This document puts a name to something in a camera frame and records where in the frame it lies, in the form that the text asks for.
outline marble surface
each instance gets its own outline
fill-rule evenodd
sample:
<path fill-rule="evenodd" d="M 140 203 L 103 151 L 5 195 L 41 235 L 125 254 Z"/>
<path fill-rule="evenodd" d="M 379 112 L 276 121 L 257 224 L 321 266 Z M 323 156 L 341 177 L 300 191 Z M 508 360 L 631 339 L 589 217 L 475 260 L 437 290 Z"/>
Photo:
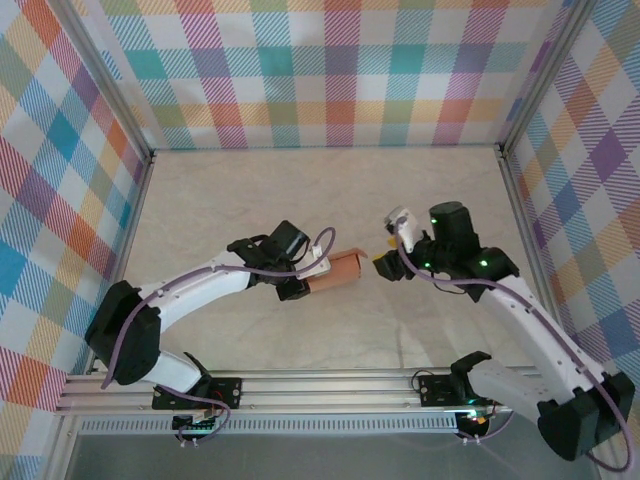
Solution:
<path fill-rule="evenodd" d="M 161 152 L 126 271 L 132 284 L 179 274 L 228 243 L 288 219 L 312 238 L 336 227 L 337 250 L 388 250 L 382 219 L 397 205 L 428 220 L 459 200 L 484 245 L 505 250 L 533 285 L 490 148 Z M 448 366 L 475 350 L 531 362 L 466 296 L 414 279 L 391 283 L 364 261 L 354 284 L 279 302 L 260 285 L 216 301 L 162 338 L 212 369 Z"/>

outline checkered pattern backdrop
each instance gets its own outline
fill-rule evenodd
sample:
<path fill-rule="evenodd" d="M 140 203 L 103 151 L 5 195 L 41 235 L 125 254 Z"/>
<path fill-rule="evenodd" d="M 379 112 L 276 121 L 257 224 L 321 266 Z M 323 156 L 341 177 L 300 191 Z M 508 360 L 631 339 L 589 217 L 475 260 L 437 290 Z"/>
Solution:
<path fill-rule="evenodd" d="M 0 0 L 0 478 L 35 476 L 142 161 L 44 0 Z"/>
<path fill-rule="evenodd" d="M 640 0 L 601 1 L 516 148 L 565 329 L 640 387 Z M 640 442 L 640 402 L 634 406 Z"/>
<path fill-rule="evenodd" d="M 514 120 L 520 114 L 520 109 L 522 108 L 522 102 L 527 98 L 529 93 L 531 93 L 531 89 L 533 85 L 535 85 L 538 80 L 538 76 L 540 75 L 540 69 L 544 65 L 544 63 L 548 60 L 549 55 L 551 53 L 551 47 L 557 40 L 562 28 L 565 25 L 567 20 L 567 16 L 569 11 L 576 0 L 563 0 L 562 7 L 560 7 L 560 11 L 557 13 L 556 18 L 553 21 L 553 25 L 547 32 L 544 42 L 536 55 L 535 60 L 531 64 L 531 68 L 529 69 L 529 73 L 525 78 L 522 86 L 520 87 L 520 91 L 518 92 L 518 96 L 516 100 L 511 105 L 511 110 L 509 110 L 509 115 L 507 116 L 506 122 L 502 125 L 500 129 L 500 133 L 498 134 L 497 143 L 503 144 L 513 127 Z"/>
<path fill-rule="evenodd" d="M 492 144 L 550 0 L 74 3 L 150 143 L 194 149 Z"/>

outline wire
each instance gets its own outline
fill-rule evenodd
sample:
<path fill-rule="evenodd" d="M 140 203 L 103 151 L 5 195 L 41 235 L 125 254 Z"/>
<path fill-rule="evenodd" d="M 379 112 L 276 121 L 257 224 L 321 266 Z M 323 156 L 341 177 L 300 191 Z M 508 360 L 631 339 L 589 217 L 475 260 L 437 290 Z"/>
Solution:
<path fill-rule="evenodd" d="M 256 275 L 264 275 L 267 277 L 277 277 L 277 278 L 284 278 L 284 277 L 295 277 L 298 276 L 300 274 L 309 272 L 311 270 L 313 270 L 314 268 L 316 268 L 318 265 L 320 265 L 325 258 L 327 258 L 329 256 L 329 252 L 331 251 L 331 249 L 333 248 L 333 244 L 336 240 L 336 229 L 333 227 L 326 227 L 324 230 L 322 230 L 318 236 L 316 237 L 315 242 L 313 242 L 314 246 L 317 246 L 320 244 L 320 240 L 322 239 L 322 237 L 324 237 L 327 233 L 331 234 L 331 238 L 329 238 L 329 243 L 327 244 L 327 247 L 324 249 L 324 252 L 322 252 L 322 255 L 320 255 L 313 263 L 307 265 L 304 268 L 301 268 L 300 270 L 294 270 L 292 272 L 271 272 L 269 270 L 260 270 L 259 268 L 251 268 L 251 267 L 240 267 L 240 266 L 236 266 L 236 265 L 217 265 L 213 268 L 214 272 L 247 272 L 247 273 L 255 273 Z"/>
<path fill-rule="evenodd" d="M 395 238 L 396 244 L 398 245 L 398 253 L 400 254 L 400 258 L 407 266 L 409 270 L 411 270 L 416 276 L 426 280 L 431 283 L 439 283 L 440 285 L 485 285 L 487 287 L 495 288 L 500 290 L 503 293 L 506 293 L 508 296 L 516 300 L 520 303 L 524 308 L 528 309 L 533 316 L 538 319 L 538 321 L 545 327 L 545 329 L 549 332 L 549 334 L 554 338 L 554 340 L 560 345 L 562 350 L 571 358 L 573 363 L 575 363 L 576 367 L 584 374 L 584 376 L 593 384 L 594 388 L 598 391 L 598 393 L 602 396 L 603 400 L 607 403 L 611 411 L 613 412 L 616 421 L 620 425 L 620 430 L 622 431 L 622 435 L 627 444 L 627 461 L 622 467 L 615 467 L 604 463 L 602 460 L 595 458 L 591 453 L 587 453 L 587 457 L 590 458 L 593 462 L 598 464 L 601 468 L 608 470 L 610 472 L 623 473 L 628 472 L 633 469 L 635 465 L 635 448 L 633 442 L 633 435 L 631 433 L 631 429 L 622 415 L 622 412 L 615 404 L 611 396 L 607 393 L 600 382 L 596 379 L 596 377 L 589 371 L 585 363 L 582 359 L 573 351 L 573 349 L 565 342 L 564 338 L 553 328 L 551 323 L 540 313 L 527 299 L 525 299 L 522 295 L 515 292 L 511 288 L 502 285 L 498 282 L 493 282 L 491 280 L 485 280 L 482 278 L 472 278 L 472 279 L 461 279 L 461 280 L 443 280 L 440 278 L 431 278 L 429 275 L 426 275 L 424 272 L 421 272 L 418 268 L 416 268 L 409 257 L 407 256 L 407 252 L 404 249 L 404 244 L 402 243 L 402 238 L 398 234 L 398 228 L 401 224 L 407 221 L 406 217 L 400 217 L 396 221 L 395 228 Z"/>
<path fill-rule="evenodd" d="M 194 397 L 193 395 L 189 395 L 187 393 L 178 392 L 177 390 L 174 390 L 173 388 L 169 388 L 169 387 L 165 387 L 165 386 L 162 386 L 162 388 L 164 390 L 166 390 L 168 393 L 170 393 L 171 395 L 174 395 L 176 397 L 184 398 L 185 400 L 190 400 L 192 402 L 209 403 L 209 404 L 213 405 L 214 407 L 221 407 L 225 412 L 227 412 L 227 415 L 224 417 L 224 420 L 220 423 L 220 425 L 218 425 L 218 427 L 216 429 L 214 429 L 211 433 L 208 433 L 207 435 L 205 435 L 204 437 L 202 437 L 199 440 L 194 439 L 191 442 L 188 442 L 187 440 L 185 440 L 185 438 L 182 436 L 182 432 L 187 427 L 187 425 L 184 425 L 184 426 L 180 427 L 178 429 L 178 440 L 180 440 L 180 446 L 181 447 L 184 447 L 185 445 L 191 444 L 194 448 L 198 448 L 198 443 L 208 442 L 213 437 L 215 437 L 220 432 L 220 430 L 222 430 L 227 425 L 227 423 L 229 422 L 229 419 L 231 418 L 231 409 L 229 408 L 229 405 L 227 405 L 224 402 L 220 402 L 218 400 L 213 400 L 211 398 Z"/>
<path fill-rule="evenodd" d="M 318 257 L 318 259 L 315 262 L 311 263 L 309 266 L 302 268 L 300 270 L 296 270 L 293 272 L 270 272 L 268 270 L 258 270 L 255 268 L 235 267 L 230 265 L 218 265 L 213 268 L 213 271 L 214 272 L 217 272 L 217 271 L 249 272 L 249 273 L 257 273 L 260 275 L 267 275 L 272 277 L 293 277 L 296 275 L 300 275 L 301 273 L 305 273 L 305 272 L 308 272 L 309 270 L 314 269 L 316 266 L 322 263 L 324 259 L 327 258 L 327 256 L 329 255 L 329 251 L 333 247 L 333 243 L 335 242 L 335 239 L 336 239 L 335 228 L 327 227 L 324 230 L 322 230 L 320 234 L 316 237 L 316 241 L 314 242 L 314 245 L 318 245 L 322 237 L 327 233 L 331 233 L 331 238 L 329 239 L 329 244 L 327 245 L 327 248 L 325 249 L 325 251 L 322 253 L 322 255 L 320 255 L 320 257 Z M 122 324 L 122 327 L 120 328 L 120 332 L 118 333 L 118 337 L 116 338 L 116 342 L 113 346 L 113 351 L 111 352 L 111 359 L 109 360 L 107 375 L 104 381 L 102 382 L 102 385 L 100 386 L 102 390 L 106 389 L 109 386 L 109 384 L 113 381 L 113 375 L 115 372 L 116 365 L 118 363 L 118 357 L 120 356 L 120 351 L 122 350 L 122 344 L 124 343 L 124 338 L 127 334 L 127 331 L 129 330 L 129 327 L 131 327 L 131 323 L 133 323 L 133 320 L 136 318 L 136 315 L 140 313 L 140 310 L 142 310 L 146 305 L 148 305 L 149 302 L 158 298 L 161 293 L 163 294 L 164 292 L 171 290 L 176 285 L 186 282 L 187 280 L 193 277 L 197 277 L 198 275 L 202 275 L 205 273 L 210 273 L 211 271 L 212 271 L 211 267 L 201 267 L 201 268 L 192 270 L 191 272 L 187 272 L 183 275 L 180 275 L 179 277 L 174 278 L 170 282 L 162 285 L 159 289 L 151 292 L 146 298 L 144 298 L 140 303 L 138 303 L 138 305 L 135 306 L 135 308 L 131 311 L 129 316 L 125 319 L 124 323 Z"/>
<path fill-rule="evenodd" d="M 122 324 L 122 327 L 120 328 L 120 333 L 118 333 L 116 342 L 113 345 L 113 351 L 111 352 L 111 359 L 109 360 L 109 366 L 107 369 L 107 376 L 104 378 L 104 381 L 100 386 L 102 390 L 107 388 L 109 384 L 113 381 L 113 375 L 115 373 L 116 365 L 118 363 L 118 357 L 120 356 L 120 350 L 122 350 L 122 344 L 124 343 L 124 338 L 127 334 L 127 331 L 129 330 L 129 327 L 133 323 L 133 320 L 136 318 L 136 315 L 140 313 L 140 310 L 142 310 L 146 305 L 148 305 L 149 302 L 158 298 L 161 293 L 167 290 L 170 290 L 176 285 L 186 282 L 187 280 L 193 277 L 197 277 L 198 275 L 202 275 L 205 273 L 211 273 L 211 267 L 200 267 L 195 270 L 192 270 L 191 272 L 187 272 L 183 275 L 180 275 L 179 277 L 174 278 L 170 282 L 162 285 L 162 287 L 160 287 L 159 289 L 151 292 L 146 298 L 144 298 L 140 303 L 138 303 L 138 305 L 135 306 L 135 308 L 131 311 L 129 316 L 126 318 L 126 320 Z"/>
<path fill-rule="evenodd" d="M 309 245 L 311 244 L 311 239 L 309 237 L 307 237 L 307 241 L 304 242 L 304 253 L 302 255 L 300 255 L 297 259 L 292 260 L 291 264 L 292 265 L 297 265 L 299 264 L 302 259 L 304 258 L 304 256 L 307 254 L 307 252 L 309 251 Z"/>
<path fill-rule="evenodd" d="M 409 385 L 411 386 L 413 391 L 416 392 L 416 393 L 420 393 L 420 389 L 416 388 L 416 386 L 415 386 L 415 384 L 413 382 L 415 381 L 416 377 L 418 376 L 418 374 L 420 372 L 427 372 L 429 375 L 435 375 L 432 371 L 427 370 L 425 368 L 421 368 L 420 370 L 416 370 L 416 372 L 413 374 L 413 377 L 411 377 L 411 380 L 409 380 Z"/>
<path fill-rule="evenodd" d="M 186 282 L 187 280 L 189 280 L 189 279 L 191 279 L 193 277 L 197 277 L 197 276 L 203 275 L 205 273 L 210 273 L 211 271 L 213 271 L 214 273 L 218 272 L 218 271 L 249 272 L 249 273 L 257 273 L 259 275 L 266 275 L 266 276 L 272 276 L 272 277 L 293 277 L 293 276 L 296 276 L 296 275 L 300 275 L 301 273 L 308 272 L 309 270 L 312 270 L 315 267 L 317 267 L 318 265 L 320 265 L 320 263 L 322 263 L 324 261 L 324 259 L 329 256 L 329 252 L 331 251 L 331 248 L 333 248 L 333 244 L 334 244 L 334 242 L 336 240 L 336 229 L 333 228 L 333 227 L 326 227 L 324 230 L 322 230 L 318 234 L 318 236 L 316 237 L 314 245 L 318 245 L 320 243 L 320 240 L 322 239 L 322 237 L 324 237 L 327 233 L 331 234 L 331 238 L 329 239 L 329 243 L 327 244 L 327 248 L 324 250 L 322 255 L 320 255 L 320 257 L 318 257 L 318 259 L 315 262 L 311 263 L 307 267 L 302 268 L 300 270 L 293 271 L 293 272 L 270 272 L 270 271 L 267 271 L 267 270 L 258 270 L 258 269 L 255 269 L 255 268 L 246 268 L 246 267 L 233 267 L 233 266 L 229 266 L 229 265 L 218 265 L 218 266 L 214 267 L 213 269 L 211 267 L 200 267 L 200 268 L 197 268 L 195 270 L 192 270 L 191 272 L 187 272 L 187 273 L 185 273 L 183 275 L 180 275 L 177 278 L 174 278 L 170 282 L 167 282 L 166 284 L 162 285 L 159 289 L 156 289 L 153 292 L 151 292 L 147 297 L 145 297 L 140 303 L 138 303 L 134 307 L 134 309 L 131 311 L 131 313 L 129 313 L 129 315 L 125 319 L 124 323 L 122 324 L 122 327 L 120 328 L 120 332 L 118 333 L 118 337 L 116 338 L 116 341 L 115 341 L 115 343 L 113 345 L 113 350 L 111 352 L 111 358 L 109 359 L 109 366 L 108 366 L 108 369 L 107 369 L 107 375 L 105 376 L 104 381 L 102 382 L 102 385 L 100 386 L 100 388 L 102 390 L 105 390 L 109 386 L 109 384 L 113 381 L 113 375 L 115 373 L 116 365 L 118 364 L 118 357 L 120 356 L 120 351 L 122 350 L 122 344 L 124 343 L 124 339 L 125 339 L 125 337 L 127 335 L 127 331 L 129 330 L 129 327 L 131 327 L 131 324 L 133 323 L 133 320 L 136 318 L 136 315 L 138 315 L 138 313 L 140 313 L 140 310 L 142 310 L 145 306 L 147 306 L 152 300 L 155 300 L 159 296 L 163 295 L 164 292 L 171 290 L 176 285 L 180 285 L 181 283 L 184 283 L 184 282 Z M 261 237 L 263 237 L 263 236 L 259 235 L 259 236 L 253 237 L 253 238 L 256 238 L 256 240 L 252 240 L 252 241 L 262 240 L 263 238 L 261 238 Z M 218 400 L 213 400 L 213 399 L 210 399 L 210 398 L 194 397 L 194 396 L 188 395 L 186 393 L 178 392 L 177 390 L 174 390 L 174 389 L 172 389 L 170 387 L 167 387 L 167 386 L 164 386 L 164 385 L 160 385 L 160 386 L 164 390 L 166 390 L 167 392 L 169 392 L 172 395 L 175 395 L 177 397 L 181 397 L 181 398 L 184 398 L 186 400 L 191 400 L 191 401 L 195 401 L 195 402 L 209 403 L 209 404 L 214 405 L 214 406 L 217 405 L 219 407 L 222 407 L 222 409 L 224 409 L 227 412 L 227 415 L 226 415 L 224 421 L 220 424 L 220 426 L 218 428 L 216 428 L 210 434 L 208 434 L 205 437 L 201 438 L 200 439 L 200 443 L 206 442 L 206 441 L 210 440 L 211 438 L 215 437 L 218 434 L 218 432 L 224 428 L 224 426 L 229 421 L 229 418 L 231 417 L 231 409 L 224 402 L 220 402 Z M 180 430 L 178 430 L 178 438 L 182 442 L 181 443 L 182 446 L 184 446 L 186 444 L 185 443 L 186 440 L 182 437 L 182 431 L 184 430 L 185 427 L 182 427 Z M 195 439 L 194 439 L 194 441 L 192 443 L 193 443 L 194 447 L 197 447 L 197 443 L 196 443 Z"/>
<path fill-rule="evenodd" d="M 436 278 L 435 275 L 433 274 L 433 272 L 431 272 L 431 278 Z M 450 293 L 451 295 L 466 295 L 467 294 L 467 292 L 454 292 L 452 290 L 445 290 L 440 285 L 438 285 L 436 282 L 433 283 L 433 286 L 436 287 L 437 290 L 440 290 L 441 292 L 444 292 L 444 293 Z"/>

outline purple cable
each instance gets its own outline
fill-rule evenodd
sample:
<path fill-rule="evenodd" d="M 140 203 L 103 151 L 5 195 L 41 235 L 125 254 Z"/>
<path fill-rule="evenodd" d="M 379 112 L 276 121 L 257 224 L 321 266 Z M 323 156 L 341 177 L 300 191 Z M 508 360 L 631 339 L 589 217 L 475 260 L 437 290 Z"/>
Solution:
<path fill-rule="evenodd" d="M 187 272 L 184 275 L 180 275 L 179 277 L 174 278 L 170 282 L 162 285 L 162 287 L 160 287 L 160 290 L 162 290 L 163 292 L 166 292 L 171 288 L 175 287 L 176 285 L 182 282 L 185 282 L 186 280 L 189 280 L 193 277 L 197 277 L 198 275 L 202 275 L 204 273 L 210 273 L 211 270 L 212 270 L 211 267 L 201 267 L 196 270 L 192 270 L 191 272 Z M 118 357 L 120 356 L 120 350 L 122 349 L 122 344 L 124 343 L 124 337 L 127 335 L 127 331 L 129 330 L 129 327 L 133 323 L 134 318 L 136 318 L 136 315 L 140 313 L 140 310 L 142 310 L 149 302 L 151 302 L 151 300 L 154 300 L 158 297 L 158 291 L 159 290 L 154 290 L 144 300 L 142 300 L 138 305 L 136 305 L 136 307 L 131 311 L 129 316 L 126 318 L 126 320 L 122 324 L 122 328 L 120 328 L 120 333 L 118 333 L 118 338 L 116 338 L 116 343 L 113 345 L 113 352 L 111 352 L 111 359 L 109 360 L 107 376 L 104 378 L 104 382 L 102 382 L 102 385 L 100 386 L 102 390 L 107 388 L 109 384 L 113 381 L 113 375 L 115 373 L 116 365 L 118 363 Z"/>
<path fill-rule="evenodd" d="M 406 217 L 400 217 L 396 222 L 396 227 L 403 224 L 406 221 L 407 221 Z M 432 278 L 431 276 L 426 275 L 424 272 L 421 272 L 417 267 L 415 267 L 411 263 L 411 260 L 409 260 L 409 257 L 407 256 L 407 252 L 404 250 L 404 244 L 402 243 L 402 238 L 398 234 L 398 228 L 395 229 L 395 232 L 396 232 L 395 233 L 396 245 L 398 245 L 398 253 L 400 254 L 400 258 L 402 258 L 402 261 L 407 266 L 407 268 L 411 270 L 411 272 L 413 272 L 417 277 L 420 277 L 423 280 L 426 280 L 427 282 L 438 283 L 440 285 L 486 285 L 487 287 L 495 288 L 497 290 L 500 290 L 506 293 L 511 298 L 513 298 L 518 303 L 520 303 L 523 307 L 531 311 L 533 316 L 535 316 L 540 321 L 540 323 L 542 323 L 542 325 L 551 334 L 554 340 L 558 342 L 558 345 L 560 345 L 560 347 L 565 351 L 565 353 L 569 355 L 573 363 L 576 364 L 576 366 L 582 371 L 582 373 L 584 373 L 585 377 L 587 377 L 587 379 L 593 384 L 595 389 L 598 391 L 598 393 L 600 393 L 604 401 L 607 403 L 607 405 L 613 412 L 613 415 L 616 418 L 616 421 L 620 425 L 622 435 L 624 436 L 624 440 L 627 444 L 627 461 L 622 467 L 614 467 L 611 465 L 607 465 L 603 461 L 595 458 L 593 454 L 591 454 L 590 452 L 587 453 L 587 456 L 596 464 L 598 464 L 598 466 L 610 472 L 624 473 L 624 472 L 628 472 L 629 470 L 632 470 L 635 465 L 633 435 L 631 433 L 631 429 L 629 428 L 629 426 L 627 425 L 627 422 L 624 419 L 624 416 L 622 415 L 622 412 L 617 407 L 617 405 L 615 404 L 611 396 L 604 389 L 604 387 L 600 385 L 600 382 L 598 382 L 596 377 L 587 369 L 587 366 L 580 359 L 580 357 L 573 351 L 573 349 L 569 345 L 567 345 L 564 339 L 555 330 L 555 328 L 553 328 L 553 326 L 544 317 L 544 315 L 538 312 L 538 310 L 536 310 L 534 306 L 522 295 L 520 295 L 519 293 L 515 292 L 514 290 L 500 283 L 493 282 L 491 280 L 485 280 L 482 278 L 472 278 L 472 279 L 464 279 L 464 280 L 444 280 L 440 278 Z"/>
<path fill-rule="evenodd" d="M 324 230 L 322 230 L 320 232 L 320 234 L 316 237 L 315 242 L 313 242 L 313 246 L 317 246 L 320 244 L 320 240 L 322 239 L 322 237 L 324 237 L 327 233 L 331 233 L 331 238 L 329 239 L 329 243 L 327 244 L 327 248 L 324 249 L 324 252 L 322 252 L 322 255 L 320 255 L 318 257 L 318 259 L 316 261 L 314 261 L 312 264 L 301 268 L 300 270 L 294 270 L 292 272 L 270 272 L 269 270 L 260 270 L 258 268 L 251 268 L 251 267 L 239 267 L 239 266 L 235 266 L 235 265 L 217 265 L 216 267 L 213 268 L 214 272 L 248 272 L 248 273 L 255 273 L 257 275 L 265 275 L 265 276 L 269 276 L 269 277 L 295 277 L 296 275 L 300 275 L 301 273 L 306 273 L 310 270 L 313 270 L 314 268 L 316 268 L 318 265 L 320 265 L 325 258 L 327 258 L 329 256 L 329 252 L 331 251 L 331 249 L 333 248 L 333 243 L 336 240 L 336 229 L 333 227 L 327 227 Z"/>
<path fill-rule="evenodd" d="M 173 287 L 175 287 L 176 285 L 179 285 L 179 284 L 181 284 L 181 283 L 183 283 L 183 282 L 185 282 L 185 281 L 187 281 L 187 280 L 189 280 L 189 279 L 191 279 L 193 277 L 197 277 L 198 275 L 202 275 L 202 274 L 209 273 L 209 272 L 212 272 L 212 271 L 213 272 L 218 272 L 218 271 L 248 272 L 248 273 L 256 273 L 256 274 L 259 274 L 259 275 L 268 275 L 268 276 L 271 276 L 271 277 L 294 277 L 296 275 L 300 275 L 301 273 L 305 273 L 305 272 L 308 272 L 308 271 L 314 269 L 315 267 L 320 265 L 320 263 L 322 263 L 325 258 L 327 258 L 329 256 L 329 252 L 333 248 L 333 244 L 334 244 L 334 242 L 336 240 L 336 229 L 335 228 L 327 227 L 324 230 L 322 230 L 320 232 L 320 234 L 316 237 L 316 240 L 314 242 L 314 246 L 318 245 L 320 243 L 320 240 L 322 239 L 322 237 L 324 237 L 327 233 L 331 233 L 331 238 L 329 239 L 329 244 L 327 245 L 327 248 L 325 248 L 325 250 L 322 253 L 322 255 L 320 255 L 320 257 L 318 257 L 318 259 L 315 262 L 311 263 L 307 267 L 302 268 L 300 270 L 293 271 L 293 272 L 270 272 L 268 270 L 258 270 L 258 269 L 255 269 L 255 268 L 247 268 L 247 267 L 234 267 L 234 266 L 230 266 L 230 265 L 218 265 L 218 266 L 214 267 L 213 269 L 211 267 L 201 267 L 201 268 L 198 268 L 196 270 L 192 270 L 191 272 L 187 272 L 187 273 L 185 273 L 183 275 L 180 275 L 179 277 L 174 278 L 170 282 L 162 285 L 159 289 L 156 289 L 153 292 L 151 292 L 138 305 L 135 306 L 135 308 L 131 311 L 129 316 L 125 319 L 124 323 L 122 324 L 122 327 L 120 328 L 120 332 L 118 333 L 118 337 L 116 338 L 116 342 L 115 342 L 115 344 L 113 346 L 113 351 L 111 352 L 111 359 L 109 360 L 109 366 L 108 366 L 108 369 L 107 369 L 107 375 L 105 376 L 105 379 L 102 382 L 102 385 L 100 386 L 100 388 L 102 390 L 106 389 L 109 386 L 109 384 L 113 381 L 113 375 L 114 375 L 114 372 L 115 372 L 116 365 L 118 364 L 118 357 L 120 356 L 120 350 L 122 350 L 122 344 L 124 343 L 124 339 L 125 339 L 125 336 L 127 335 L 127 331 L 129 330 L 129 327 L 133 323 L 133 320 L 136 318 L 136 315 L 138 315 L 140 310 L 142 310 L 146 305 L 148 305 L 149 302 L 151 302 L 152 300 L 155 300 L 156 298 L 158 298 L 160 291 L 167 292 L 167 291 L 171 290 Z M 218 428 L 216 428 L 211 433 L 209 433 L 206 436 L 204 436 L 203 438 L 201 438 L 200 439 L 200 443 L 204 443 L 206 441 L 211 440 L 213 437 L 215 437 L 218 434 L 218 432 L 225 427 L 225 425 L 227 424 L 227 422 L 231 418 L 231 409 L 224 402 L 220 402 L 218 400 L 213 400 L 211 398 L 194 397 L 194 396 L 188 395 L 186 393 L 178 392 L 177 390 L 174 390 L 173 388 L 170 388 L 170 387 L 166 387 L 164 385 L 161 385 L 161 387 L 164 388 L 167 392 L 169 392 L 172 395 L 175 395 L 177 397 L 181 397 L 181 398 L 184 398 L 186 400 L 191 400 L 191 401 L 194 401 L 194 402 L 209 403 L 211 405 L 219 406 L 219 407 L 221 407 L 222 409 L 224 409 L 227 412 L 227 415 L 225 416 L 224 421 L 218 426 Z M 178 430 L 178 438 L 182 442 L 182 445 L 185 445 L 185 439 L 182 437 L 183 430 L 184 430 L 184 427 L 182 427 L 182 428 L 180 428 Z M 193 444 L 194 447 L 197 447 L 197 443 L 196 443 L 195 440 L 192 442 L 192 444 Z"/>
<path fill-rule="evenodd" d="M 259 275 L 269 275 L 271 277 L 293 277 L 296 275 L 300 275 L 301 273 L 308 272 L 309 270 L 317 267 L 322 261 L 324 261 L 325 258 L 327 258 L 327 256 L 329 256 L 329 252 L 331 251 L 331 248 L 333 247 L 333 243 L 336 240 L 335 228 L 327 227 L 324 230 L 322 230 L 320 234 L 316 237 L 314 246 L 320 243 L 320 240 L 322 239 L 322 237 L 324 237 L 327 234 L 327 232 L 331 233 L 331 238 L 329 239 L 329 244 L 327 245 L 327 248 L 324 250 L 322 255 L 320 255 L 320 257 L 315 262 L 313 262 L 312 264 L 300 270 L 293 271 L 293 272 L 269 272 L 267 270 L 258 270 L 255 268 L 248 268 L 248 267 L 235 267 L 230 265 L 218 265 L 213 269 L 211 267 L 201 267 L 191 272 L 187 272 L 177 278 L 174 278 L 173 280 L 166 283 L 165 285 L 162 285 L 160 287 L 160 290 L 162 290 L 163 292 L 166 292 L 180 283 L 183 283 L 193 277 L 197 277 L 198 275 L 209 273 L 211 271 L 213 272 L 218 272 L 218 271 L 249 272 L 249 273 L 256 273 Z M 120 356 L 120 350 L 122 349 L 124 338 L 127 335 L 127 331 L 129 330 L 129 327 L 133 323 L 134 318 L 136 318 L 136 315 L 140 313 L 140 310 L 142 310 L 147 304 L 149 304 L 149 302 L 151 302 L 152 300 L 155 300 L 158 297 L 158 291 L 159 290 L 154 290 L 144 300 L 142 300 L 138 305 L 136 305 L 136 307 L 131 311 L 129 316 L 126 318 L 126 320 L 122 324 L 122 328 L 120 328 L 120 333 L 118 333 L 118 337 L 116 338 L 116 343 L 113 346 L 113 352 L 111 353 L 111 359 L 109 360 L 109 366 L 107 369 L 107 376 L 105 377 L 104 381 L 102 382 L 102 385 L 100 386 L 102 390 L 106 389 L 109 386 L 109 384 L 113 381 L 113 375 L 115 372 L 116 365 L 118 363 L 118 357 Z"/>
<path fill-rule="evenodd" d="M 220 430 L 222 430 L 227 425 L 227 423 L 229 422 L 229 419 L 231 418 L 231 409 L 229 408 L 229 405 L 227 405 L 224 402 L 213 400 L 212 398 L 194 397 L 193 395 L 188 395 L 186 393 L 178 392 L 177 390 L 174 390 L 173 388 L 169 388 L 169 387 L 163 386 L 162 388 L 165 389 L 167 392 L 169 392 L 171 395 L 184 398 L 185 400 L 190 400 L 192 402 L 206 402 L 211 405 L 221 407 L 227 413 L 224 417 L 224 421 L 220 425 L 218 425 L 218 427 L 215 430 L 213 430 L 211 433 L 208 433 L 207 435 L 202 437 L 200 440 L 197 441 L 197 443 L 196 443 L 196 440 L 193 440 L 191 442 L 191 444 L 196 448 L 198 447 L 198 443 L 208 442 L 213 437 L 215 437 L 220 432 Z M 180 429 L 178 430 L 178 439 L 180 440 L 181 445 L 187 445 L 188 443 L 182 437 L 182 432 L 184 431 L 184 429 L 185 427 L 180 427 Z"/>

